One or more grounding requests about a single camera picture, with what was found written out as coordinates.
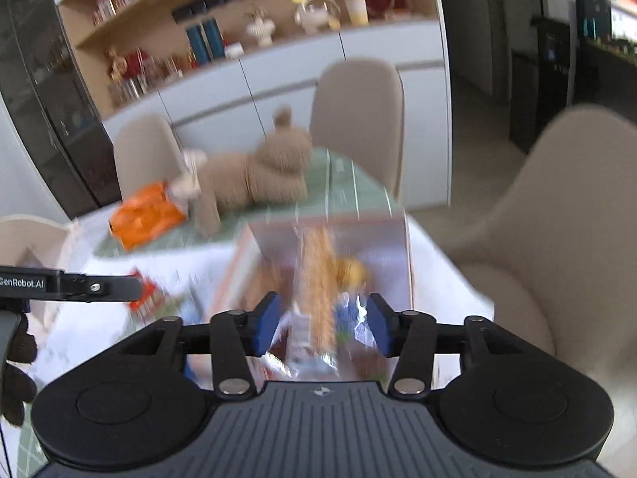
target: beige chair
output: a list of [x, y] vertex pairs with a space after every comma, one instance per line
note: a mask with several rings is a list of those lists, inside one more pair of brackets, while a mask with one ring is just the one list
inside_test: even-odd
[[403, 164], [403, 84], [396, 69], [377, 59], [329, 67], [318, 82], [310, 133], [397, 197]]
[[170, 124], [154, 114], [122, 127], [113, 152], [122, 199], [151, 183], [173, 180], [186, 169]]
[[[31, 215], [0, 218], [0, 264], [66, 269], [72, 250], [71, 228]], [[29, 331], [45, 343], [58, 303], [31, 301]]]
[[637, 472], [637, 127], [596, 106], [546, 128], [488, 217], [447, 251], [495, 321], [599, 382], [600, 461]]

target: box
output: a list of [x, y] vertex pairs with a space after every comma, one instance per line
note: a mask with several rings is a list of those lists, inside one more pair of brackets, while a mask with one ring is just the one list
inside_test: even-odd
[[[387, 214], [369, 213], [360, 217], [354, 214], [329, 219], [312, 217], [248, 223], [239, 237], [236, 252], [217, 289], [216, 297], [205, 310], [204, 318], [233, 309], [253, 309], [265, 293], [272, 290], [268, 284], [260, 283], [256, 287], [262, 289], [246, 293], [255, 287], [257, 268], [263, 261], [276, 262], [280, 269], [278, 281], [283, 283], [279, 289], [281, 306], [284, 310], [289, 309], [301, 251], [301, 233], [307, 227], [326, 227], [332, 234], [336, 256], [352, 256], [365, 264], [369, 275], [365, 292], [380, 293], [396, 311], [413, 309], [412, 262], [406, 217], [404, 214], [391, 217]], [[246, 300], [246, 295], [251, 295], [252, 298]], [[268, 373], [265, 365], [260, 364], [260, 359], [262, 358], [248, 358], [257, 389], [261, 388], [265, 380], [280, 378]], [[198, 384], [202, 388], [209, 388], [209, 356], [189, 356], [189, 362]], [[385, 375], [381, 379], [383, 385], [387, 384], [395, 364], [396, 358], [388, 360]], [[351, 366], [347, 370], [341, 363], [339, 365], [341, 380], [358, 379], [353, 376]]]

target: floor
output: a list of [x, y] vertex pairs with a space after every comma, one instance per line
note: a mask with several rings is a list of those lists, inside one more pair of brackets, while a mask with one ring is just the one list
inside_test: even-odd
[[462, 79], [452, 79], [451, 206], [410, 214], [438, 244], [453, 241], [482, 218], [515, 179], [526, 155], [509, 142], [508, 107]]

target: glove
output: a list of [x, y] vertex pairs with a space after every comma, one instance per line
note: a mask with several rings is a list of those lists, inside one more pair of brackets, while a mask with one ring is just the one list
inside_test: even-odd
[[[36, 338], [27, 334], [29, 321], [20, 313], [20, 324], [9, 346], [8, 361], [32, 363], [37, 356]], [[24, 404], [36, 398], [37, 387], [33, 379], [19, 368], [6, 363], [4, 366], [4, 386], [0, 398], [0, 413], [11, 425], [21, 426], [24, 422]]]

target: figurine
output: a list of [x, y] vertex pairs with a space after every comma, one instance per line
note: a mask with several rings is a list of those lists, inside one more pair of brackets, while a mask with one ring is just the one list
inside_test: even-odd
[[111, 71], [109, 73], [111, 79], [115, 82], [121, 81], [128, 70], [126, 59], [117, 54], [114, 46], [108, 50], [108, 58], [111, 60]]
[[292, 0], [299, 7], [294, 22], [305, 29], [306, 34], [316, 34], [319, 28], [329, 25], [330, 30], [340, 30], [341, 8], [335, 0]]
[[246, 14], [252, 23], [246, 28], [246, 32], [257, 40], [260, 47], [272, 45], [272, 33], [275, 31], [276, 25], [271, 19], [266, 17], [266, 10], [262, 7], [256, 7]]

